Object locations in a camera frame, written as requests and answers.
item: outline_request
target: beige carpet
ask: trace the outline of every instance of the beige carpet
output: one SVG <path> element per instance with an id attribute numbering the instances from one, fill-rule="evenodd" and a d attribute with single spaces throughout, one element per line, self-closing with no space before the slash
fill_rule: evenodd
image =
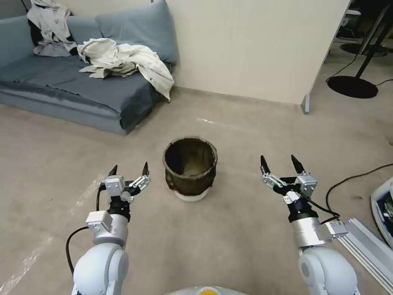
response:
<path id="1" fill-rule="evenodd" d="M 175 90 L 173 102 L 122 137 L 0 106 L 0 295 L 70 294 L 65 240 L 95 209 L 94 182 L 115 164 L 133 179 L 145 161 L 152 183 L 131 206 L 123 294 L 160 295 L 195 285 L 306 294 L 287 207 L 260 181 L 259 156 L 275 174 L 291 176 L 294 154 L 318 179 L 313 198 L 320 204 L 336 182 L 393 162 L 393 82 L 372 100 L 343 97 L 324 83 L 351 58 L 332 50 L 309 116 L 299 106 Z M 390 57 L 375 59 L 365 78 L 393 78 Z M 212 190 L 194 204 L 167 188 L 162 164 L 166 145 L 186 135 L 209 140 L 219 156 Z M 340 186 L 331 194 L 332 208 L 377 233 L 369 195 L 392 175 L 387 168 Z M 88 231 L 74 237 L 74 263 L 91 240 Z M 332 246 L 354 266 L 362 294 L 385 294 L 338 242 Z"/>

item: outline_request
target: black cable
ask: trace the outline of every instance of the black cable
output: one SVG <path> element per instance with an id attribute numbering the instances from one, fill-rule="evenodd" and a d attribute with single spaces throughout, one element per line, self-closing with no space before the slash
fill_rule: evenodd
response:
<path id="1" fill-rule="evenodd" d="M 357 58 L 357 56 L 359 55 L 359 53 L 357 53 L 356 55 L 355 55 L 355 57 L 354 57 L 354 59 L 349 63 L 349 64 L 347 64 L 345 67 L 343 67 L 341 70 L 339 70 L 337 73 L 335 73 L 334 75 L 331 75 L 329 78 L 327 78 L 326 80 L 325 80 L 325 83 L 327 83 L 331 78 L 333 78 L 335 75 L 337 75 L 338 73 L 340 73 L 341 71 L 343 71 L 343 70 L 345 70 L 347 67 L 349 67 L 351 64 L 353 64 L 353 62 L 356 60 L 356 58 Z"/>
<path id="2" fill-rule="evenodd" d="M 74 231 L 72 234 L 70 234 L 70 236 L 67 239 L 67 242 L 65 243 L 65 254 L 67 255 L 67 262 L 68 262 L 68 266 L 70 267 L 71 273 L 74 274 L 74 266 L 72 265 L 72 261 L 71 261 L 71 256 L 70 256 L 70 241 L 71 238 L 78 232 L 84 230 L 84 229 L 88 229 L 89 227 L 81 227 L 79 229 L 77 229 L 76 231 Z"/>
<path id="3" fill-rule="evenodd" d="M 346 182 L 346 181 L 348 181 L 348 180 L 350 180 L 350 179 L 353 179 L 353 178 L 356 178 L 356 177 L 365 176 L 365 175 L 368 175 L 368 174 L 370 174 L 370 173 L 373 173 L 373 172 L 375 172 L 375 171 L 377 171 L 377 170 L 379 170 L 379 169 L 386 168 L 386 167 L 390 167 L 390 166 L 393 166 L 393 163 L 391 163 L 391 164 L 386 164 L 386 165 L 383 165 L 383 166 L 380 166 L 380 167 L 378 167 L 378 168 L 375 168 L 374 170 L 368 171 L 368 172 L 363 173 L 363 174 L 359 174 L 359 175 L 355 175 L 355 176 L 351 176 L 351 177 L 345 178 L 344 180 L 340 181 L 339 183 L 336 183 L 336 184 L 333 185 L 333 186 L 327 191 L 327 193 L 326 193 L 325 202 L 326 202 L 327 208 L 328 208 L 330 211 L 332 210 L 332 209 L 330 208 L 330 205 L 329 205 L 329 194 L 331 193 L 331 191 L 332 191 L 334 188 L 338 187 L 340 184 L 343 184 L 344 182 Z M 329 219 L 323 221 L 321 224 L 326 223 L 326 222 L 329 222 L 329 221 L 332 221 L 332 220 L 334 220 L 334 219 L 339 220 L 338 218 L 333 218 L 333 219 L 331 219 L 331 220 L 329 220 Z"/>
<path id="4" fill-rule="evenodd" d="M 101 188 L 98 187 L 97 199 L 96 199 L 96 201 L 95 201 L 95 210 L 96 210 L 96 211 L 99 211 L 99 195 L 100 195 L 100 193 L 101 193 Z"/>
<path id="5" fill-rule="evenodd" d="M 307 197 L 305 194 L 303 194 L 302 192 L 300 193 L 304 198 L 306 198 L 307 202 L 313 204 L 315 207 L 317 207 L 319 210 L 322 210 L 323 212 L 329 213 L 333 215 L 333 219 L 339 218 L 340 214 L 338 214 L 337 212 L 334 212 L 330 209 L 326 209 L 323 208 L 321 205 L 317 204 L 316 202 L 314 202 L 313 200 L 311 200 L 309 197 Z"/>
<path id="6" fill-rule="evenodd" d="M 379 84 L 376 84 L 375 86 L 382 85 L 383 83 L 385 83 L 385 82 L 389 82 L 389 81 L 393 81 L 393 79 L 385 80 L 385 81 L 383 81 L 383 82 L 381 82 L 381 83 L 379 83 Z"/>

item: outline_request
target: white cloth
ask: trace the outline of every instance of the white cloth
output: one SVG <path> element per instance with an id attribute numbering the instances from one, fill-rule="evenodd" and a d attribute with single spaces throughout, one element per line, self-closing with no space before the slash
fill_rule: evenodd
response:
<path id="1" fill-rule="evenodd" d="M 90 39 L 78 45 L 82 60 L 91 64 L 80 72 L 91 72 L 92 78 L 105 78 L 107 75 L 130 76 L 137 70 L 168 101 L 173 78 L 166 65 L 156 52 L 143 45 L 116 45 L 112 39 Z"/>
<path id="2" fill-rule="evenodd" d="M 43 37 L 34 53 L 45 56 L 70 56 L 70 50 L 77 44 L 67 40 L 71 36 L 67 25 L 67 17 L 71 14 L 69 9 L 54 0 L 31 0 L 31 3 L 27 18 L 41 30 Z"/>

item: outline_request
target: metal frame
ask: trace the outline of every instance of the metal frame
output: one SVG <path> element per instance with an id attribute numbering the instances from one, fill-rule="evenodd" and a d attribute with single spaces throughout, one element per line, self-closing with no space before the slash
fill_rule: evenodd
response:
<path id="1" fill-rule="evenodd" d="M 346 224 L 348 234 L 340 243 L 393 295 L 393 251 L 356 218 Z"/>

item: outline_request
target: fabric bucket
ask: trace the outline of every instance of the fabric bucket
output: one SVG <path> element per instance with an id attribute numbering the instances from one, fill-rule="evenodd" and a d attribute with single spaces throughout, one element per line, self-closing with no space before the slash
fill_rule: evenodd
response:
<path id="1" fill-rule="evenodd" d="M 213 185 L 217 151 L 200 137 L 183 137 L 167 146 L 163 162 L 170 189 L 184 196 L 198 196 Z"/>

